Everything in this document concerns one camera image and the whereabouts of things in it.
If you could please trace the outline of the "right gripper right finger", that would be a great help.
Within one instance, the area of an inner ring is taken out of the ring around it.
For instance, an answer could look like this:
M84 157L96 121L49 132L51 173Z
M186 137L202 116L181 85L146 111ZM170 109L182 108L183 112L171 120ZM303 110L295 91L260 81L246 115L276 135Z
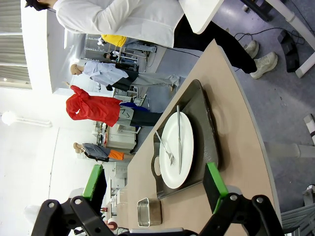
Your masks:
M228 192L213 162L205 165L203 187L212 216L199 233L200 236L223 236L231 224L242 226L248 236L282 236L283 229L276 212L265 195L251 199Z

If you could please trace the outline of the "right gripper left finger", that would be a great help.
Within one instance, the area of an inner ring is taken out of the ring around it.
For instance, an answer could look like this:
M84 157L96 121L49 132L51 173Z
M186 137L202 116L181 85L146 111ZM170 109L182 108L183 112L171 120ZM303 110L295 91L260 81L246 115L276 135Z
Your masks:
M70 197L62 204L53 199L42 203L31 234L68 236L80 227L88 236L109 235L109 228L100 214L106 187L103 166L94 165L82 194Z

